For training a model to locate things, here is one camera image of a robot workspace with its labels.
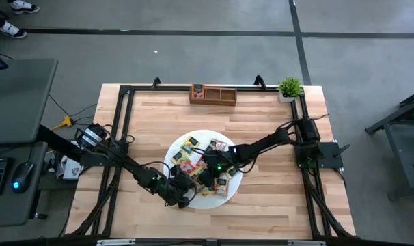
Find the round white plate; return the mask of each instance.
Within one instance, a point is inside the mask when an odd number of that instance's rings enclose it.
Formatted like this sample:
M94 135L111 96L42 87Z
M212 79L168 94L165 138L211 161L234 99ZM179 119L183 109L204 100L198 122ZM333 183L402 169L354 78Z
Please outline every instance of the round white plate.
M228 139L228 137L222 135L221 133L217 133L215 131L210 131L210 130L191 131L190 133L186 133L183 136L179 137L177 140L175 140L175 142L167 150L167 154L165 157L165 163L168 164L170 168L174 166L174 163L171 161L172 157L177 152L180 151L180 146L186 141L188 136L194 137L196 140L198 140L199 142L198 148L202 150L205 150L208 147L208 144L210 143L211 139L217 139L219 141L223 141L227 143L227 148L225 150L228 150L228 146L234 145L234 143L230 139ZM201 158L201 155L198 153L192 153L189 157L191 159L191 162L196 164ZM168 175L167 167L165 166L163 167L163 173L166 176ZM242 173L238 172L229 181L227 197L221 197L220 195L207 195L207 196L196 195L196 197L190 202L189 208L211 209L211 208L216 208L226 203L237 192L237 189L239 188L240 182L242 180L242 176L243 176ZM228 179L228 177L225 174L223 174L221 178ZM185 196L191 199L193 197L193 194L194 194L194 189L191 189L189 192L186 193Z

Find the small potted plant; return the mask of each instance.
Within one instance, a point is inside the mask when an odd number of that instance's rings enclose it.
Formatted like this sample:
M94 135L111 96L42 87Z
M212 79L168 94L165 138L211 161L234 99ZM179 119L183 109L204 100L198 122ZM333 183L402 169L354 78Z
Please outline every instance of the small potted plant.
M300 80L295 77L286 77L278 85L280 102L290 103L303 93Z

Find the person's foot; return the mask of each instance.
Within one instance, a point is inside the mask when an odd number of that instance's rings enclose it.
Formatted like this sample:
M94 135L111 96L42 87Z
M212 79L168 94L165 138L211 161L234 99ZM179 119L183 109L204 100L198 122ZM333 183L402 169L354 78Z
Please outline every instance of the person's foot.
M10 3L10 7L15 14L23 14L23 12L33 14L40 11L40 7L21 0Z
M3 27L0 28L1 33L11 37L11 38L24 38L28 35L26 31L23 31L11 24L9 22L5 22Z

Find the wooden box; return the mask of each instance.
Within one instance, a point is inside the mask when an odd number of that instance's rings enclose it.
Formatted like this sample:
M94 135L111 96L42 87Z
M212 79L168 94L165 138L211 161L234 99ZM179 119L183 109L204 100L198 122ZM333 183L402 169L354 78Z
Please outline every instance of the wooden box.
M195 86L197 86L197 94L195 97ZM189 100L191 104L196 105L227 105L236 106L237 90L220 88L220 87L208 87L202 86L202 93L199 92L200 85L192 85L189 94Z

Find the gray concrete floor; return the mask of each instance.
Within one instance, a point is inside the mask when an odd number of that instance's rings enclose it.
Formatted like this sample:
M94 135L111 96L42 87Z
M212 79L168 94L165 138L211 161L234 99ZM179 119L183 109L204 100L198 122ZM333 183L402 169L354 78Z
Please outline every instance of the gray concrete floor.
M296 0L302 31L414 33L414 0ZM13 16L22 27L293 31L287 0L43 1L39 14ZM386 136L365 127L414 93L414 40L304 38L312 85L322 85L333 134L351 147L343 154L348 200L357 235L414 243L414 198L390 202L386 193L405 184ZM15 59L59 60L51 94L69 112L96 102L102 83L269 84L301 77L295 38L242 36L0 35L0 52ZM93 109L84 116L92 115ZM49 101L43 124L63 113ZM66 138L73 129L58 132ZM0 228L0 241L57 236L72 192L51 191L39 210L46 221Z

